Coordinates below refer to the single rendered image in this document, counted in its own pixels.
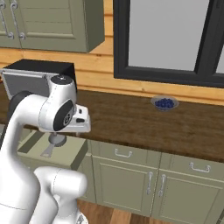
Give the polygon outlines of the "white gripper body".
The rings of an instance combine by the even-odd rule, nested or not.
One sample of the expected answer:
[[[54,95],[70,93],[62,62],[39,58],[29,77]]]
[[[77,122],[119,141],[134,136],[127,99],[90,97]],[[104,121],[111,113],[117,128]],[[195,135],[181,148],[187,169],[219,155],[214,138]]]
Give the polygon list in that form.
[[[89,115],[67,116],[64,123],[66,132],[87,133],[91,130]]]

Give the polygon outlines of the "grey metal measuring cup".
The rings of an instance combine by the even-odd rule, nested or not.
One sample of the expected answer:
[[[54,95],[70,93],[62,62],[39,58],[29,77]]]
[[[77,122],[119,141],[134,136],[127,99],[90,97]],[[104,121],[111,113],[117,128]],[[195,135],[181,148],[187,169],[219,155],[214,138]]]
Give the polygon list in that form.
[[[59,135],[57,133],[52,133],[48,137],[49,145],[41,153],[41,157],[49,158],[52,155],[52,153],[53,153],[53,149],[55,147],[61,147],[61,146],[63,146],[66,143],[66,141],[67,141],[67,137],[66,136]]]

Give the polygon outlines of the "open olive green drawer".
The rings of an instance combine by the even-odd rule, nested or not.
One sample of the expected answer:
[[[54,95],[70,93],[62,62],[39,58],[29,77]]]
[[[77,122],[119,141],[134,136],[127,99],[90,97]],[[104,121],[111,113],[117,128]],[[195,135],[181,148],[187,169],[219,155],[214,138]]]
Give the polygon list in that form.
[[[66,143],[55,147],[50,157],[41,157],[49,145],[49,133],[32,131],[18,146],[17,154],[22,162],[33,171],[40,166],[54,166],[77,170],[88,152],[88,142],[83,138],[66,137]]]

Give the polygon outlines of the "olive green drawer front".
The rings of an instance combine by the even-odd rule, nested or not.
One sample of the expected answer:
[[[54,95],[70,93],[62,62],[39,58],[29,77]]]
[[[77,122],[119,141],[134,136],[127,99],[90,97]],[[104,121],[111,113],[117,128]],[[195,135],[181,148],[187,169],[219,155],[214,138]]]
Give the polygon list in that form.
[[[123,161],[130,164],[146,165],[149,167],[159,167],[161,153],[154,150],[139,149],[114,143],[104,143],[91,140],[91,151],[94,156],[100,158],[109,158],[113,160]],[[118,149],[121,154],[127,155],[132,151],[132,156],[117,157],[115,149]]]
[[[190,162],[194,163],[195,168],[202,170],[206,168],[206,165],[210,165],[211,171],[209,173],[193,171],[189,166]],[[179,155],[162,153],[159,170],[160,173],[163,172],[182,173],[185,175],[197,176],[204,179],[215,179],[224,182],[223,163],[193,157],[184,157]]]

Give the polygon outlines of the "olive green base cupboard door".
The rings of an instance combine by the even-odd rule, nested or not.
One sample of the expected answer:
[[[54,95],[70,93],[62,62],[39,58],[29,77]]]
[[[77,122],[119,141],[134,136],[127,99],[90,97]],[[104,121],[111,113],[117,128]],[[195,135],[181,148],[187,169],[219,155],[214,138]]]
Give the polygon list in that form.
[[[158,196],[165,174],[163,196]],[[216,224],[224,209],[224,182],[158,172],[151,216],[173,224]]]
[[[105,207],[150,217],[158,169],[93,156],[96,202]],[[150,194],[146,189],[153,172]]]

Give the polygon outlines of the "black and grey microwave oven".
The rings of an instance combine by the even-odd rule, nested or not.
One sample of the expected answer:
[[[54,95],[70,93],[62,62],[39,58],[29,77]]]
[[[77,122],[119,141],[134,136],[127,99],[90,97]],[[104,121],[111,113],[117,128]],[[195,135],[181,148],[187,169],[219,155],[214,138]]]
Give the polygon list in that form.
[[[69,76],[76,81],[74,63],[58,61],[21,59],[0,68],[0,74],[9,99],[23,90],[47,97],[48,81],[57,74]]]

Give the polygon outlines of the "grey bowl of blueberries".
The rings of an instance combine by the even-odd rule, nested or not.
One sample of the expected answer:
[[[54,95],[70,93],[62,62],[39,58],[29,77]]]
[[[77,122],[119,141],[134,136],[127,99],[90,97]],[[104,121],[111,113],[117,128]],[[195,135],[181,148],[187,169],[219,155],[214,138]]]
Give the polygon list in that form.
[[[168,95],[156,95],[151,98],[150,102],[160,111],[170,111],[179,105],[177,99]]]

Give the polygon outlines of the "black framed window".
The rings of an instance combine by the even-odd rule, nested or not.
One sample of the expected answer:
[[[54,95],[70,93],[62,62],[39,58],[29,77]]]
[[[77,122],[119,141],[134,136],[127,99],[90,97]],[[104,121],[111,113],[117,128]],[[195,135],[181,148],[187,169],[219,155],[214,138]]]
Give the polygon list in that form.
[[[224,89],[224,0],[113,0],[114,77]]]

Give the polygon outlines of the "olive green wall cupboard door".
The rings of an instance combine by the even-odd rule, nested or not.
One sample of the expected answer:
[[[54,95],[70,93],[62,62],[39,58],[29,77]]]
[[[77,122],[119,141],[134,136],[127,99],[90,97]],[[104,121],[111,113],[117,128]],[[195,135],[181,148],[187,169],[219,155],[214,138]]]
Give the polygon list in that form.
[[[25,49],[86,53],[83,0],[17,0]]]
[[[18,38],[18,34],[13,23],[13,18],[11,15],[11,0],[4,0],[6,7],[3,9],[3,15],[5,19],[5,23],[8,29],[8,32],[13,32],[14,39],[7,38],[3,25],[2,20],[0,18],[0,47],[6,48],[20,48],[20,41]]]

